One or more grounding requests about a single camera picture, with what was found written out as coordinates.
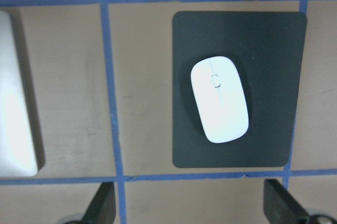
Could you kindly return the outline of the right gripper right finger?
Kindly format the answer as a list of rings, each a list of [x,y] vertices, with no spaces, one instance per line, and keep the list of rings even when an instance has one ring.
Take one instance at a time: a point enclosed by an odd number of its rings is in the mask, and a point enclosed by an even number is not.
[[[263,211],[273,224],[316,223],[277,179],[264,180]]]

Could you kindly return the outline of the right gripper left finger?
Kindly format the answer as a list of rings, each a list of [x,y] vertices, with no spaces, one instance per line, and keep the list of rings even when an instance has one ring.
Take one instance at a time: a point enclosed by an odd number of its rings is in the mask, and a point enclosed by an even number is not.
[[[83,223],[114,223],[116,217],[116,200],[113,182],[103,182],[89,204]]]

